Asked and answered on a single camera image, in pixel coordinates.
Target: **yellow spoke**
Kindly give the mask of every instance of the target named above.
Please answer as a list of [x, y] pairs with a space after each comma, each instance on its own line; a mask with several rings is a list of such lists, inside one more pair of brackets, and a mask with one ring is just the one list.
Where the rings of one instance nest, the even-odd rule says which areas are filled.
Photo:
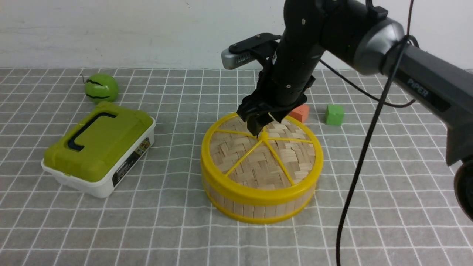
[[291, 183], [291, 186], [293, 186], [293, 185], [294, 185], [294, 181], [292, 181], [291, 175], [289, 174], [288, 170], [286, 169], [286, 166], [285, 166], [284, 163], [282, 162], [281, 158], [279, 158], [278, 154], [277, 154], [276, 151], [272, 148], [271, 144], [269, 144], [268, 141], [264, 141], [264, 144], [266, 144], [266, 146], [268, 146], [268, 149], [270, 150], [270, 152], [272, 153], [272, 155], [274, 156], [274, 158], [276, 159], [276, 161], [278, 161], [279, 166], [281, 167], [282, 171], [284, 172], [284, 174], [285, 174], [286, 177], [288, 178], [289, 182]]
[[290, 138], [268, 138], [268, 140], [271, 140], [271, 141], [287, 141], [287, 142], [313, 143], [312, 141], [308, 141], [308, 140], [290, 139]]
[[234, 130], [223, 130], [223, 129], [217, 129], [215, 132], [220, 132], [220, 133], [229, 133], [229, 134], [238, 134], [238, 135], [243, 135], [243, 136], [247, 136], [249, 138], [253, 138], [255, 139], [256, 137], [251, 135], [251, 134], [248, 134], [248, 133], [245, 133], [245, 132], [239, 132], [239, 131], [234, 131]]
[[256, 147], [258, 147], [258, 145], [260, 145], [262, 143], [262, 141], [258, 141], [253, 147], [251, 147], [251, 149], [249, 149], [233, 166], [232, 168], [230, 168], [230, 170], [227, 171], [227, 173], [225, 174], [225, 177], [228, 177], [228, 175], [233, 171], [235, 170], [235, 168], [237, 168], [237, 166], [244, 160], [248, 157], [248, 155], [250, 155], [251, 152], [253, 152]]

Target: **yellow rim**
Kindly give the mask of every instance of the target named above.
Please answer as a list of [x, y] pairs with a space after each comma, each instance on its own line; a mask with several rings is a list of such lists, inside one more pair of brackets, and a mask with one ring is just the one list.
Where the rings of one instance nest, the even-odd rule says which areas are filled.
[[218, 204], [209, 194], [209, 192], [207, 191], [207, 188], [204, 186], [204, 191], [205, 191], [205, 194], [207, 194], [207, 197], [209, 198], [210, 202], [215, 206], [215, 208], [219, 211], [221, 211], [223, 214], [225, 214], [226, 216], [230, 217], [230, 218], [233, 218], [235, 220], [238, 220], [240, 222], [246, 222], [246, 223], [252, 223], [252, 224], [269, 224], [269, 223], [276, 223], [276, 222], [282, 222], [284, 220], [287, 220], [289, 218], [292, 218], [294, 216], [296, 216], [298, 213], [300, 213], [309, 203], [310, 201], [313, 199], [314, 195], [311, 194], [310, 197], [306, 200], [306, 202], [304, 204], [302, 204], [302, 206], [300, 206], [297, 210], [289, 213], [289, 214], [285, 214], [284, 216], [277, 216], [277, 217], [272, 217], [272, 218], [251, 218], [251, 217], [246, 217], [246, 216], [242, 216], [242, 215], [238, 215], [238, 214], [235, 214], [235, 213], [232, 213], [230, 211], [228, 211], [227, 209], [225, 209], [224, 207], [222, 207], [220, 204]]
[[[291, 123], [297, 125], [302, 131], [304, 131], [304, 133], [306, 133], [307, 136], [309, 137], [310, 139], [309, 141], [298, 140], [298, 139], [268, 138], [267, 140], [259, 141], [256, 145], [262, 145], [262, 144], [267, 145], [267, 147], [270, 149], [273, 156], [275, 156], [276, 160], [279, 162], [281, 169], [284, 171], [289, 181], [291, 182], [292, 184], [291, 187], [288, 187], [285, 189], [279, 189], [279, 190], [259, 190], [259, 189], [250, 188], [250, 187], [237, 184], [227, 177], [228, 175], [227, 173], [222, 173], [217, 168], [217, 166], [215, 166], [210, 156], [210, 141], [214, 133], [215, 132], [235, 133], [235, 134], [242, 134], [242, 135], [247, 135], [248, 137], [255, 138], [254, 136], [251, 136], [250, 134], [247, 134], [244, 132], [219, 130], [219, 127], [223, 123], [237, 116], [238, 115], [236, 113], [233, 113], [219, 119], [215, 124], [213, 124], [210, 127], [210, 129], [207, 131], [207, 133], [204, 136], [204, 139], [202, 141], [202, 151], [201, 151], [202, 176], [207, 180], [209, 185], [211, 185], [219, 194], [224, 195], [228, 199], [231, 199], [233, 201], [236, 201], [242, 204], [250, 204], [250, 205], [285, 204], [289, 201], [300, 198], [303, 194], [305, 194], [309, 189], [311, 189], [314, 186], [314, 184], [317, 182], [319, 178], [320, 173], [322, 172], [322, 167], [324, 164], [323, 163], [324, 156], [322, 152], [322, 147], [320, 145], [320, 142], [318, 141], [316, 136], [310, 131], [310, 129], [308, 129], [304, 124], [302, 124], [301, 122], [297, 121], [296, 119], [290, 116], [287, 116], [286, 119], [289, 120]], [[294, 184], [290, 178], [290, 175], [288, 175], [286, 167], [281, 162], [280, 158], [277, 156], [274, 149], [272, 149], [271, 145], [269, 145], [268, 140], [283, 140], [283, 141], [312, 143], [315, 150], [315, 162], [308, 176], [304, 180], [300, 181], [298, 184]]]

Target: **white container base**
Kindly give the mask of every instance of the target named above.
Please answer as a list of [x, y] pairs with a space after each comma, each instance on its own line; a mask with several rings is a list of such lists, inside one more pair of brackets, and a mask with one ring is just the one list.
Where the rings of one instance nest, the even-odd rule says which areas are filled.
[[114, 174], [117, 172], [118, 169], [127, 161], [127, 159], [135, 152], [135, 150], [141, 145], [142, 142], [145, 142], [146, 139], [149, 142], [149, 147], [144, 150], [144, 152], [138, 158], [141, 159], [143, 155], [149, 150], [151, 146], [154, 144], [154, 129], [156, 127], [156, 121], [153, 119], [153, 123], [151, 126], [141, 135], [139, 139], [127, 150], [127, 152], [118, 160], [118, 162], [108, 171], [103, 179], [97, 182], [87, 182], [83, 179], [68, 176], [60, 171], [54, 170], [50, 167], [44, 165], [44, 160], [41, 160], [41, 166], [43, 167], [44, 171], [52, 174], [52, 176], [62, 185], [72, 187], [77, 189], [81, 192], [90, 194], [97, 198], [106, 198], [108, 197], [115, 188], [121, 183], [121, 181], [126, 177], [128, 172], [135, 166], [136, 161], [133, 164], [127, 165], [129, 168], [126, 170], [126, 173], [122, 174], [122, 178], [118, 181], [115, 181], [116, 184], [114, 185]]

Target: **green cube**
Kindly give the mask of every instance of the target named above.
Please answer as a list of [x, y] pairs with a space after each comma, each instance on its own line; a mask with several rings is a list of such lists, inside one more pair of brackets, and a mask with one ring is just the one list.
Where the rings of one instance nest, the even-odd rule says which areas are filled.
[[343, 106], [327, 105], [325, 111], [325, 123], [328, 125], [342, 125], [345, 112]]

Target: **orange block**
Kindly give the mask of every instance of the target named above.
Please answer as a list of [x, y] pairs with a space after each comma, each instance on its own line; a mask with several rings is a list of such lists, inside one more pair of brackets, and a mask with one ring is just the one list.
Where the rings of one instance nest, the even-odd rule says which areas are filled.
[[303, 104], [296, 109], [292, 110], [289, 114], [290, 117], [297, 119], [301, 123], [305, 123], [307, 118], [309, 117], [309, 106]]

